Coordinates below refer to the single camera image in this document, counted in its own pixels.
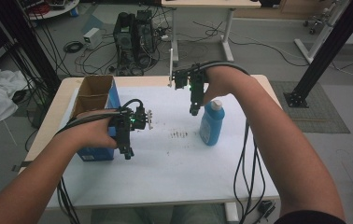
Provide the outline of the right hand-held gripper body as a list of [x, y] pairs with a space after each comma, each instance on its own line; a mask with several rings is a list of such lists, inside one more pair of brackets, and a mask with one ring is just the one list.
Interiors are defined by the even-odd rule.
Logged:
[[191, 103], [201, 104], [204, 100], [204, 84], [207, 83], [204, 68], [196, 63], [187, 69], [178, 69], [170, 74], [170, 83], [175, 89], [188, 87], [191, 91]]

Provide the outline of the blue bottle with white cap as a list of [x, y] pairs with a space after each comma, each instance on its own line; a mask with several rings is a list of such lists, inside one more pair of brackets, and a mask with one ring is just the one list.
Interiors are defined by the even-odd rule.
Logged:
[[205, 106], [199, 134], [206, 145], [214, 146], [218, 142], [224, 117], [221, 100], [213, 100]]

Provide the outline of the blue cardboard box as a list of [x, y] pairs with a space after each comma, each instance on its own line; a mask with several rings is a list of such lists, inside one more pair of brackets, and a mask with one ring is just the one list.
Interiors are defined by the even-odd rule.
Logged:
[[[114, 78], [111, 75], [87, 76], [77, 91], [70, 118], [86, 111], [118, 108], [120, 98]], [[78, 151], [83, 161], [112, 161], [114, 149], [108, 147], [84, 147]]]

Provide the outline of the person's right hand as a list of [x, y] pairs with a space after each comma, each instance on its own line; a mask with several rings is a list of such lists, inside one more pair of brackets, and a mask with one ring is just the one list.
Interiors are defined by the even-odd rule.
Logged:
[[220, 96], [238, 94], [238, 85], [246, 77], [246, 74], [228, 66], [214, 66], [206, 70], [208, 88], [205, 91], [204, 103]]

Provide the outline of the person's left hand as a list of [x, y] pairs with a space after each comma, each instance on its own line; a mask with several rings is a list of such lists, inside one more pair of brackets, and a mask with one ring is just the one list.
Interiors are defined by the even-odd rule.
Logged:
[[116, 148], [117, 142], [108, 134], [108, 124], [112, 120], [113, 110], [103, 109], [83, 112], [77, 116], [78, 120], [93, 119], [68, 129], [76, 137], [78, 148], [109, 147]]

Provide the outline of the white table cover sheet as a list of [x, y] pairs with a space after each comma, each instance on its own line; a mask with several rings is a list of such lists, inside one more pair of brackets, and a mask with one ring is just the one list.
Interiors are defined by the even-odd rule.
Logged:
[[253, 163], [252, 134], [235, 98], [222, 98], [226, 116], [218, 142], [199, 135], [200, 116], [189, 112], [190, 91], [169, 87], [120, 87], [120, 101], [133, 100], [153, 113], [152, 128], [131, 134], [134, 156], [112, 161], [73, 157], [64, 183], [77, 208], [150, 204], [229, 202], [234, 198], [275, 198], [263, 164]]

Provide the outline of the black computer tower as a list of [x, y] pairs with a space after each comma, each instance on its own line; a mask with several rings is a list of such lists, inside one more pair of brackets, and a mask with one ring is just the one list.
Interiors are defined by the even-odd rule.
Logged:
[[117, 50], [116, 75], [143, 76], [157, 60], [151, 10], [134, 13], [121, 12], [113, 30]]

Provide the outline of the white-legged wooden desk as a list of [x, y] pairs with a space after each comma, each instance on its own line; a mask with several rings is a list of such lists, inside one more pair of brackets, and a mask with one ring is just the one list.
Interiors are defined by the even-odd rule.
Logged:
[[220, 43], [223, 47], [226, 60], [233, 62], [233, 54], [229, 44], [229, 35], [233, 24], [233, 14], [238, 8], [252, 9], [260, 8], [259, 0], [162, 0], [163, 7], [172, 9], [172, 39], [171, 39], [171, 59], [172, 65], [178, 65], [178, 38], [177, 38], [177, 10], [180, 7], [193, 8], [225, 8], [227, 15], [225, 17], [226, 26], [224, 34], [220, 37]]

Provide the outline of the small white device box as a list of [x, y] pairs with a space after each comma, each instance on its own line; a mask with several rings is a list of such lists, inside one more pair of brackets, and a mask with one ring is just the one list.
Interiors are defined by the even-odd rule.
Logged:
[[103, 42], [99, 28], [91, 28], [91, 30], [83, 36], [83, 39], [88, 49], [95, 49]]

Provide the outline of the white table leg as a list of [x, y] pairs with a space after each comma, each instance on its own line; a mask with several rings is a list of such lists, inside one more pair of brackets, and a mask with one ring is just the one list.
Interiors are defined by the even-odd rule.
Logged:
[[239, 216], [236, 203], [225, 203], [224, 209], [227, 223], [237, 224], [239, 222]]

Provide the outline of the black plug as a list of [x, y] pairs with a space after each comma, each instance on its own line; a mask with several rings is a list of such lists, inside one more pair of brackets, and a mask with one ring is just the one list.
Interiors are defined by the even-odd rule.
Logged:
[[258, 205], [260, 218], [268, 218], [275, 210], [275, 201], [261, 201]]

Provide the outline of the white metal stand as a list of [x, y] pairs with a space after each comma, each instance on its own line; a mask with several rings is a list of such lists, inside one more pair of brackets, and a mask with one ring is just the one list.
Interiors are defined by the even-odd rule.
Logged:
[[330, 17], [328, 20], [321, 24], [322, 30], [319, 32], [314, 44], [308, 49], [301, 39], [296, 38], [294, 44], [299, 49], [299, 51], [304, 56], [308, 63], [313, 62], [315, 56], [317, 55], [319, 49], [324, 44], [329, 34], [332, 32], [335, 24], [339, 20], [340, 16], [346, 10], [349, 4], [349, 0], [331, 0], [331, 3], [327, 6], [331, 10]]

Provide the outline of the office chair base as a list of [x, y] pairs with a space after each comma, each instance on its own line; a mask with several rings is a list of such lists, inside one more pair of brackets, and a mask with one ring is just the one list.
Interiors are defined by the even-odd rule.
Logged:
[[311, 16], [308, 20], [304, 21], [303, 27], [308, 27], [309, 22], [313, 21], [314, 23], [309, 29], [309, 34], [313, 35], [317, 31], [317, 28], [328, 20], [328, 18], [330, 17], [330, 14], [331, 14], [331, 10], [328, 7], [325, 7], [320, 14]]

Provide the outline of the black sleeve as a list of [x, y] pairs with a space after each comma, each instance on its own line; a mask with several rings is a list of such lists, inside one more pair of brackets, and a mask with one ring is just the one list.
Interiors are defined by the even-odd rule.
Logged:
[[346, 224], [339, 217], [311, 210], [294, 211], [280, 217], [274, 224]]

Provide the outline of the black metal stand post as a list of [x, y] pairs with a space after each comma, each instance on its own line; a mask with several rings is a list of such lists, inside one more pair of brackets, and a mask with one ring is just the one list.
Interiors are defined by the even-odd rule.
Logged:
[[353, 34], [353, 0], [350, 0], [327, 38], [322, 42], [302, 79], [284, 97], [289, 107], [307, 107], [306, 98], [342, 46]]
[[0, 19], [9, 33], [21, 44], [28, 59], [46, 85], [48, 92], [55, 94], [60, 87], [61, 80], [39, 45], [34, 29], [29, 24], [29, 20], [24, 17], [24, 12], [17, 0], [0, 0]]

